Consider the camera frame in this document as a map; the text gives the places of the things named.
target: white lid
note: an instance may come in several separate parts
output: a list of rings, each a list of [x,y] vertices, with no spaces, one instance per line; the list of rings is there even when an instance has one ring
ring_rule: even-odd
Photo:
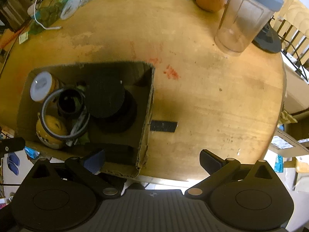
[[[52,86],[53,77],[47,72],[43,71],[35,77],[31,84],[30,96],[33,101],[42,101],[49,93]]]

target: gray ring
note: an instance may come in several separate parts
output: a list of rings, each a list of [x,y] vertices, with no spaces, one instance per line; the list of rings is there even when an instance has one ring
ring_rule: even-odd
[[[54,92],[52,92],[44,101],[43,105],[42,105],[42,109],[41,109],[41,114],[40,114],[40,120],[42,123],[42,126],[44,128],[44,130],[53,138],[56,139],[60,139],[60,140],[72,140],[72,139],[76,139],[79,137],[80,134],[82,134],[84,132],[84,130],[87,128],[89,120],[90,120],[90,114],[88,113],[88,118],[85,122],[85,124],[83,125],[83,127],[81,129],[79,129],[79,131],[77,133],[71,134],[71,135],[58,135],[53,133],[48,127],[47,124],[45,122],[45,115],[46,115],[46,109],[48,104],[50,103],[50,101],[52,101],[52,99],[54,99],[55,97],[59,96],[62,92],[64,92],[64,90],[66,90],[67,87],[65,88],[61,88],[58,90],[55,90]],[[85,98],[85,94],[80,91],[81,95]]]

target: crosshair logo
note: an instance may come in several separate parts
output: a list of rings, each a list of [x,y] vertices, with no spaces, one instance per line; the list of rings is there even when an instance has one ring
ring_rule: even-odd
[[[150,193],[149,195],[150,195],[151,197],[156,197],[158,194],[155,193],[155,192],[152,192],[152,193]]]

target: white cable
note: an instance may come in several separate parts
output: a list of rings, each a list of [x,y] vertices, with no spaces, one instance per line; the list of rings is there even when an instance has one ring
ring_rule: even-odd
[[[46,28],[46,27],[43,26],[43,24],[41,24],[40,22],[38,22],[38,20],[37,20],[37,18],[36,18],[36,6],[37,6],[37,1],[38,1],[38,0],[36,0],[36,2],[34,3],[34,20],[37,22],[37,24],[40,25],[40,26],[41,26],[43,29],[45,29],[45,30],[59,30],[59,29],[62,29],[61,26],[59,26],[59,27]]]

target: clear plastic bag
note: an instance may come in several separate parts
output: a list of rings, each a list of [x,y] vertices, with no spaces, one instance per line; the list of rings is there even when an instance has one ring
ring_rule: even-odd
[[[79,7],[84,6],[91,0],[69,0],[64,6],[60,18],[66,20],[70,18]]]

